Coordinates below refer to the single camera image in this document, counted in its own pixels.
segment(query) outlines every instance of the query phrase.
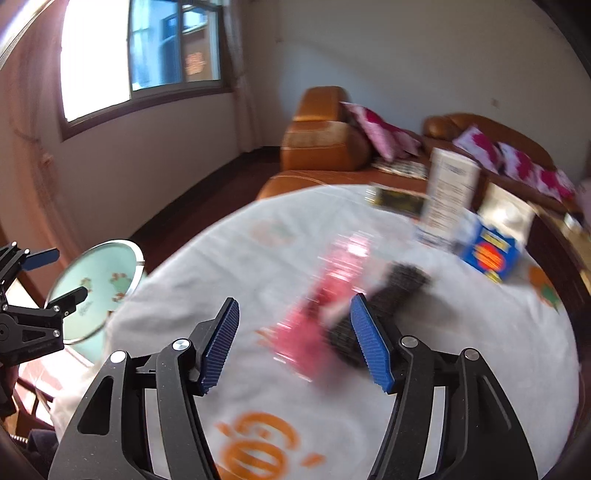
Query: white box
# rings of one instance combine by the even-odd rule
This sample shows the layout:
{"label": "white box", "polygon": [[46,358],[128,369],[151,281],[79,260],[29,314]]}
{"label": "white box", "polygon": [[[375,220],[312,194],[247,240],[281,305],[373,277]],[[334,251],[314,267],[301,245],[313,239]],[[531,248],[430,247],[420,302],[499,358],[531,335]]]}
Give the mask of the white box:
{"label": "white box", "polygon": [[472,201],[480,167],[476,162],[449,150],[434,148],[427,186],[427,202],[418,224],[421,241],[449,248],[463,209]]}

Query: floral pillow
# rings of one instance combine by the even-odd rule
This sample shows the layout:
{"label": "floral pillow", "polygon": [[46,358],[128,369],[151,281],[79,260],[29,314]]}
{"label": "floral pillow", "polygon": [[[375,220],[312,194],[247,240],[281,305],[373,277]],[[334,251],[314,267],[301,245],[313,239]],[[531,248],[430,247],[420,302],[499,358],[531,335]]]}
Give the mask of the floral pillow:
{"label": "floral pillow", "polygon": [[506,143],[499,143],[499,148],[503,153],[505,174],[508,177],[521,181],[559,202],[574,197],[574,185],[562,170],[546,170],[536,165],[528,155]]}
{"label": "floral pillow", "polygon": [[342,102],[365,132],[380,156],[387,162],[409,155],[418,157],[421,142],[401,128],[386,123],[377,113],[355,103]]}
{"label": "floral pillow", "polygon": [[462,135],[453,141],[453,144],[467,151],[487,170],[499,173],[499,168],[503,165],[501,153],[476,125],[466,129]]}

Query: snack package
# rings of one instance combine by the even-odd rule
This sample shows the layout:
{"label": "snack package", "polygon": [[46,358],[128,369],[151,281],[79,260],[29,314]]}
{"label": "snack package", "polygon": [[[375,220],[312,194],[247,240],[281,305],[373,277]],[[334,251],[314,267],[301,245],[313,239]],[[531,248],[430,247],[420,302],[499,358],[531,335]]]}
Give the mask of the snack package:
{"label": "snack package", "polygon": [[440,148],[433,149],[431,162],[428,200],[417,235],[426,244],[449,249],[463,209],[472,200],[480,167],[468,157]]}
{"label": "snack package", "polygon": [[462,260],[500,283],[507,278],[527,244],[534,209],[490,184],[478,214],[474,240],[464,250]]}
{"label": "snack package", "polygon": [[299,376],[313,380],[331,354],[321,309],[351,299],[359,292],[370,239],[362,233],[340,237],[325,258],[324,270],[306,299],[299,302],[270,332],[276,359]]}
{"label": "snack package", "polygon": [[413,219],[421,216],[427,195],[373,184],[365,198],[372,205]]}
{"label": "snack package", "polygon": [[507,277],[519,255],[515,238],[504,236],[497,229],[480,223],[478,234],[464,251],[462,260],[500,283]]}

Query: dark floor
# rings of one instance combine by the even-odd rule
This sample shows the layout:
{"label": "dark floor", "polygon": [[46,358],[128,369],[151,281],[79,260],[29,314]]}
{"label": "dark floor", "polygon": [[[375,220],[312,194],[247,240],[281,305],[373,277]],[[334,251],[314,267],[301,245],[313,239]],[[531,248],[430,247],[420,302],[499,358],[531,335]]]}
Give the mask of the dark floor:
{"label": "dark floor", "polygon": [[151,272],[211,224],[251,203],[279,172],[279,149],[242,154],[168,205],[130,240],[139,245]]}

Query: sofa cushion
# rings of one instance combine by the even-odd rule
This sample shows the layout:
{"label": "sofa cushion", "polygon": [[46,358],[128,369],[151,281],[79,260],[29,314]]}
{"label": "sofa cushion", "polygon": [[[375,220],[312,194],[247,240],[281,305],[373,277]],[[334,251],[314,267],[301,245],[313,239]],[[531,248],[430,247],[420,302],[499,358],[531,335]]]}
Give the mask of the sofa cushion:
{"label": "sofa cushion", "polygon": [[453,144],[467,151],[487,170],[497,173],[501,167],[501,153],[476,125],[467,128],[462,135],[454,139]]}
{"label": "sofa cushion", "polygon": [[355,103],[343,102],[343,105],[385,161],[392,162],[396,158],[407,158],[409,155],[418,157],[421,142],[406,131],[385,122],[369,108]]}
{"label": "sofa cushion", "polygon": [[574,197],[574,185],[562,170],[546,170],[534,164],[530,157],[510,145],[499,143],[505,159],[505,174],[559,202]]}
{"label": "sofa cushion", "polygon": [[492,142],[507,143],[527,153],[534,163],[547,170],[556,170],[550,154],[526,135],[481,115],[473,113],[450,113],[445,116],[432,116],[423,123],[423,134],[438,140],[452,141],[471,125],[478,125]]}

